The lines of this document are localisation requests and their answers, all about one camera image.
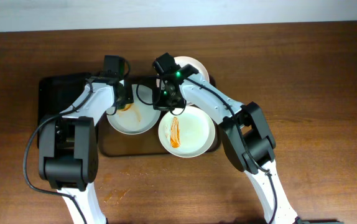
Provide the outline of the orange green sponge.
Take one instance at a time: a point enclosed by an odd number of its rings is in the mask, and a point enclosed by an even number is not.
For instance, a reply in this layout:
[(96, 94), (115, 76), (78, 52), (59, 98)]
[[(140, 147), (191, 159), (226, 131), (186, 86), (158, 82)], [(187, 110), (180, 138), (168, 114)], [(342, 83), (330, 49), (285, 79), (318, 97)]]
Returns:
[(120, 109), (120, 111), (127, 111), (131, 106), (132, 104), (126, 104), (123, 109)]

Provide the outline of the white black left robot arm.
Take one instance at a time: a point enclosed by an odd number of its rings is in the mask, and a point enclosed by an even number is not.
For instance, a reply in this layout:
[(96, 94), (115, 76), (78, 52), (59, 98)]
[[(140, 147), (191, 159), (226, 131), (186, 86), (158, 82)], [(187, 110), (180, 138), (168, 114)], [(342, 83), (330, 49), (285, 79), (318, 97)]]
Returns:
[(94, 181), (98, 172), (96, 125), (106, 110), (123, 107), (123, 78), (91, 77), (82, 94), (40, 129), (39, 175), (63, 197), (74, 223), (107, 223)]

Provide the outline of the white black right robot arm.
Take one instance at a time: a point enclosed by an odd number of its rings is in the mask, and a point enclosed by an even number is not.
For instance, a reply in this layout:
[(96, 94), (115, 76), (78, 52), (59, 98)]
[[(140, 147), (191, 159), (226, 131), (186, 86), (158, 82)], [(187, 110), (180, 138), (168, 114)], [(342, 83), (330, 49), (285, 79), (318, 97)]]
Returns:
[(203, 79), (193, 66), (158, 65), (160, 80), (156, 108), (183, 108), (189, 101), (205, 112), (224, 132), (222, 140), (230, 163), (250, 180), (267, 223), (298, 223), (279, 180), (276, 141), (262, 109), (254, 102), (235, 101)]

